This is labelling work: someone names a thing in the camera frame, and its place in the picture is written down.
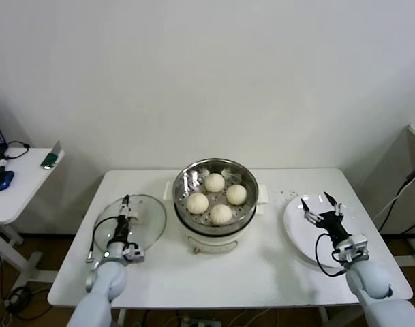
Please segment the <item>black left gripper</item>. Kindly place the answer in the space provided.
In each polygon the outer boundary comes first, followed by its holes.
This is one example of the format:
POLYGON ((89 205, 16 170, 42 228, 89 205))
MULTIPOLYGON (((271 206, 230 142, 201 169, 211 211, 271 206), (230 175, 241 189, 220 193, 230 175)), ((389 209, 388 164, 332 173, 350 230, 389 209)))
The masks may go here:
POLYGON ((130 208, 130 195, 126 195, 121 203, 121 214, 117 217, 117 226, 114 229, 114 235, 111 239, 112 243, 127 243, 127 238, 131 230, 129 213, 130 208))

